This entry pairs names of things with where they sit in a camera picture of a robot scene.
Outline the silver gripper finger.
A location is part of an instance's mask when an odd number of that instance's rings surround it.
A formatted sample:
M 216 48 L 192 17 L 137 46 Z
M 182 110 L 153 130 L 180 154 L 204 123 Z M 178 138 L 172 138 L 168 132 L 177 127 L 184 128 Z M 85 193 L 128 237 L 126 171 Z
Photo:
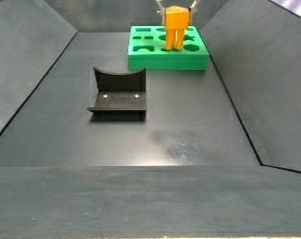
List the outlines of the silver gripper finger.
M 200 3 L 200 0 L 193 0 L 190 6 L 188 6 L 189 11 L 189 24 L 192 24 L 193 15 L 197 12 L 197 5 Z
M 164 8 L 164 6 L 161 4 L 161 0 L 154 0 L 154 1 L 156 1 L 157 6 L 158 6 L 157 13 L 160 14 L 161 22 L 164 22 L 165 8 Z

